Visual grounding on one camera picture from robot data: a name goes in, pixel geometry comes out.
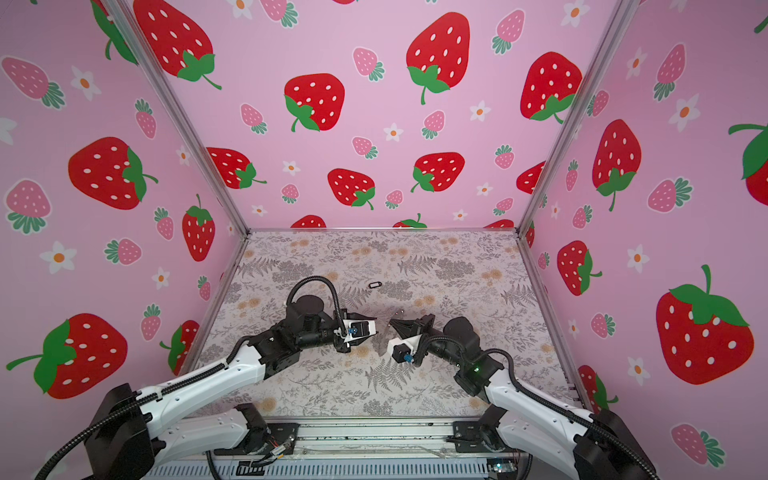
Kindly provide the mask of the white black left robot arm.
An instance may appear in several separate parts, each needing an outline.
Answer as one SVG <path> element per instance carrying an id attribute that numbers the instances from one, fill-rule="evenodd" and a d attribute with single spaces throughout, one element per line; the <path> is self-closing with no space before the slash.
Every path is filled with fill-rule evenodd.
<path id="1" fill-rule="evenodd" d="M 140 479 L 153 467 L 206 450 L 237 450 L 253 438 L 253 408 L 232 420 L 195 427 L 192 413 L 242 387 L 296 364 L 303 350 L 324 345 L 348 353 L 376 333 L 375 320 L 347 309 L 328 315 L 323 301 L 291 301 L 284 319 L 241 337 L 229 355 L 170 381 L 133 390 L 124 383 L 102 400 L 84 440 L 95 479 Z"/>

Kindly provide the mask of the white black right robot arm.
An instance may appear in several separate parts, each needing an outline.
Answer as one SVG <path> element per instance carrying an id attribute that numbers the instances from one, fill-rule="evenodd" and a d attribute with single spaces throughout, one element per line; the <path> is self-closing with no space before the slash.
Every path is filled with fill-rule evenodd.
<path id="1" fill-rule="evenodd" d="M 454 379 L 470 396 L 488 403 L 481 420 L 484 441 L 494 449 L 532 455 L 571 479 L 655 479 L 655 466 L 623 420 L 601 410 L 577 408 L 519 380 L 512 356 L 483 349 L 465 317 L 441 330 L 434 316 L 392 319 L 397 333 L 391 356 L 420 366 L 435 356 L 456 367 Z"/>

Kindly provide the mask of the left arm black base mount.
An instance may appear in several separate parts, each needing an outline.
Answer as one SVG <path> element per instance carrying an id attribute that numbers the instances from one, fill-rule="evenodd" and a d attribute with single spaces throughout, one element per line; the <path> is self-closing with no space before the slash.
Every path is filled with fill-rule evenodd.
<path id="1" fill-rule="evenodd" d="M 282 448 L 280 455 L 291 455 L 294 451 L 300 424 L 292 422 L 269 422 L 265 427 L 252 429 L 235 447 L 215 449 L 216 456 L 255 455 L 266 457 L 275 449 Z"/>

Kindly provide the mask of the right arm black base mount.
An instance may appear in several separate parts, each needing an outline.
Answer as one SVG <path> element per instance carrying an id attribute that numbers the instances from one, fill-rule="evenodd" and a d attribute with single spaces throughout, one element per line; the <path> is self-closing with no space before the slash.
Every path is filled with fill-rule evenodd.
<path id="1" fill-rule="evenodd" d="M 479 420 L 455 421 L 452 435 L 446 438 L 458 453 L 521 454 L 523 450 L 506 446 L 497 433 Z"/>

